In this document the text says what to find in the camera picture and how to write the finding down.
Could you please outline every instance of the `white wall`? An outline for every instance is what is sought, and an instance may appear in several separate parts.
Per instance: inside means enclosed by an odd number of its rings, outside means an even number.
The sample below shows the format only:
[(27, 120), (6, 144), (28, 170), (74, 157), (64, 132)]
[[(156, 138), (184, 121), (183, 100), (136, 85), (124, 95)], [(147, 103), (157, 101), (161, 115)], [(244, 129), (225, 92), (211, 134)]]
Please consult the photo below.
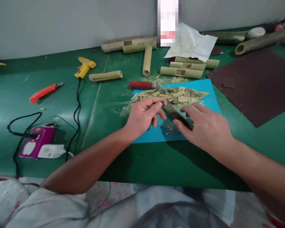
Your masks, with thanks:
[[(181, 0), (181, 19), (199, 30), (285, 18), (285, 0)], [(0, 59), (97, 47), (157, 33), (156, 0), (0, 0)]]

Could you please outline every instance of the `purple power bank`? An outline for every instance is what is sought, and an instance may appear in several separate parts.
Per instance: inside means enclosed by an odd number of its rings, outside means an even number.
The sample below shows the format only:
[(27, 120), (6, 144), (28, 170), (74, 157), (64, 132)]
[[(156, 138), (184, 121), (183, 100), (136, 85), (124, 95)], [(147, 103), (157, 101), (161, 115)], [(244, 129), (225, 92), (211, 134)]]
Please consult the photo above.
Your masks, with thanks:
[(36, 139), (28, 139), (23, 146), (19, 157), (38, 157), (40, 148), (44, 144), (51, 144), (56, 128), (35, 127), (31, 134), (38, 134)]

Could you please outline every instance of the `yellow glue gun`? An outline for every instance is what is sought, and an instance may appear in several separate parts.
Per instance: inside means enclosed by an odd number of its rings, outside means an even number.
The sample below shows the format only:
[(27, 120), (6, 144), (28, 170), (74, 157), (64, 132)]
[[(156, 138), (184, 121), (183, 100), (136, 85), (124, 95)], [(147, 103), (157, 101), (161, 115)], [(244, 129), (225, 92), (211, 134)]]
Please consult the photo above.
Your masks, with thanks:
[(78, 60), (82, 63), (82, 65), (78, 67), (79, 71), (74, 74), (74, 76), (77, 78), (81, 77), (81, 79), (83, 79), (89, 69), (96, 67), (96, 63), (83, 57), (79, 57)]

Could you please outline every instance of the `left hand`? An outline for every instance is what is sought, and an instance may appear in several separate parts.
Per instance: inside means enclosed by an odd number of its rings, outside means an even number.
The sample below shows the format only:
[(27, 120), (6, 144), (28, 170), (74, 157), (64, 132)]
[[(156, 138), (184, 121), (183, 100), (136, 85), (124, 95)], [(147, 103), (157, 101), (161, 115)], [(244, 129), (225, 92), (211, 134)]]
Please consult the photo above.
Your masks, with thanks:
[(129, 119), (124, 127), (131, 137), (139, 138), (151, 124), (156, 127), (158, 123), (157, 114), (161, 119), (166, 119), (165, 112), (161, 109), (161, 102), (164, 100), (165, 98), (146, 98), (132, 105)]

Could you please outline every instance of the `finger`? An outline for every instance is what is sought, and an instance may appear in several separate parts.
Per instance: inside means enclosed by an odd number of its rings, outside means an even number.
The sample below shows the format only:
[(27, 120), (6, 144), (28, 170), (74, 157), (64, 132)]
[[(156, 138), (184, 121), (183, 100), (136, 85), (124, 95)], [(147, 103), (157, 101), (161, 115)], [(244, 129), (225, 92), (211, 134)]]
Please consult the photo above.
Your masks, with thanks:
[(163, 111), (163, 109), (160, 109), (157, 114), (159, 115), (159, 117), (160, 117), (162, 120), (167, 119), (166, 114), (165, 114), (165, 112)]
[(180, 120), (173, 120), (173, 123), (176, 125), (177, 129), (189, 140), (192, 135), (192, 130), (187, 128)]
[(191, 117), (194, 121), (202, 115), (202, 112), (193, 105), (184, 106), (180, 109), (181, 112), (186, 112), (187, 117)]
[(155, 103), (157, 103), (157, 102), (162, 102), (162, 101), (164, 101), (164, 100), (166, 100), (166, 98), (152, 97), (152, 98), (143, 99), (143, 100), (139, 101), (137, 104), (142, 105), (142, 106), (146, 105), (146, 106), (149, 107), (149, 106), (151, 106), (152, 104), (155, 104)]
[(147, 111), (146, 111), (146, 115), (151, 118), (153, 118), (153, 116), (155, 116), (159, 110), (162, 107), (162, 103), (161, 102), (157, 102), (156, 104), (152, 105)]
[(198, 110), (200, 110), (201, 112), (204, 112), (204, 113), (208, 113), (208, 112), (211, 112), (212, 110), (210, 110), (209, 108), (201, 105), (200, 103), (198, 102), (194, 102), (192, 104), (192, 106), (196, 107)]
[(155, 116), (153, 116), (153, 119), (152, 119), (153, 127), (156, 127), (157, 123), (158, 123), (158, 116), (157, 116), (157, 114), (155, 114)]

